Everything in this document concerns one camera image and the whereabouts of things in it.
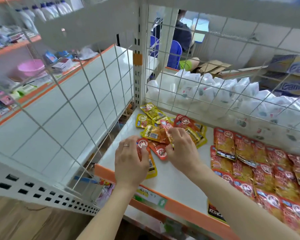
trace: white bottle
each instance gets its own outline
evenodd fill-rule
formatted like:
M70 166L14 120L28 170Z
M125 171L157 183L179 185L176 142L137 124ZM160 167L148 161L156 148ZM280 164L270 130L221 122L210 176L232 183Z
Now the white bottle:
M28 7L23 7L22 10L29 15L32 21L35 20L35 14Z
M60 0L61 4L67 9L68 13L72 12L72 8L65 0Z
M43 12L46 20L52 20L54 19L53 12L50 10L50 8L46 7L46 4L40 3L41 11Z
M50 2L47 2L46 6L47 6L47 8L49 8L52 11L54 18L59 17L59 13L58 13L57 9L54 6L52 6Z
M33 5L32 6L32 10L34 12L34 14L39 17L43 22L47 21L44 13L37 7L37 5Z
M33 21L31 20L31 18L29 17L28 14L26 14L24 11L20 10L20 9L16 9L16 11L19 13L20 15L20 19L22 20L22 22L25 24L25 26L31 30L34 34L38 34L38 31L35 27L35 24L33 23Z
M69 13L65 6L62 5L59 1L56 1L56 7L58 8L60 13L63 13L63 15Z

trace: person's left hand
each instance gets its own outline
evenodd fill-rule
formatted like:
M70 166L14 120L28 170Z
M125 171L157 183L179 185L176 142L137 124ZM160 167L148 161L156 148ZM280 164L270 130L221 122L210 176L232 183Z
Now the person's left hand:
M142 147L142 159L137 153L138 136L130 136L120 141L115 151L114 174L117 185L136 190L147 176L149 169L149 153L146 147Z

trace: blue plastic chair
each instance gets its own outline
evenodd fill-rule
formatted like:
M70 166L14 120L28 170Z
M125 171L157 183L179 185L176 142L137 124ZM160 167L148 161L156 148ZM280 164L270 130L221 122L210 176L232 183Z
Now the blue plastic chair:
M159 40L155 36L151 35L150 36L150 48L152 46L154 46L154 44L157 44L157 45L155 47L153 47L153 49L155 51L151 51L150 56L157 58L158 57L158 50L159 50Z
M178 69L181 54L182 54L181 45L179 44L178 41L172 40L167 67L170 67L170 68L173 68L173 69Z

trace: person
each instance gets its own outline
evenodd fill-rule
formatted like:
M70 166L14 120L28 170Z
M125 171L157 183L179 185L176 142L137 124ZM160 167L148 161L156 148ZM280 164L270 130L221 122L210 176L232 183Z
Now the person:
M190 28L184 23L182 23L180 20L186 15L186 10L179 10L178 11L178 17L176 19L176 28L174 29L173 33L173 40L178 41L182 51L188 52L189 47L193 46L195 43L195 40L192 39L193 32L195 31L195 25L191 25ZM157 23L156 27L153 29L153 36L155 36L157 39L160 39L160 31L161 31L161 23L162 19L157 18L155 23ZM191 71L195 69L199 65L199 58L193 57L188 60L180 60L178 65L178 70L185 69L186 71Z
M299 234L206 166L183 128L172 128L169 132L174 139L174 150L171 145L166 147L168 160L206 194L240 239L300 240ZM137 139L138 136L131 136L119 143L114 163L115 189L77 240L115 239L124 212L149 168L149 154L145 147L141 149L142 159L139 160Z

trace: hand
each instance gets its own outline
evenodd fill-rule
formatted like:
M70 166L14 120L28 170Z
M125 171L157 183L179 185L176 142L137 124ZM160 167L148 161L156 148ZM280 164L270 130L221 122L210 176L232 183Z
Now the hand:
M129 188L135 191L147 176L149 169L149 153L146 147L142 147L142 159L137 153L138 136L130 136L120 141L115 151L114 174L117 186Z
M168 132L174 140L174 150L171 144L166 147L167 158L176 169L189 177L204 166L196 145L183 128L171 128Z

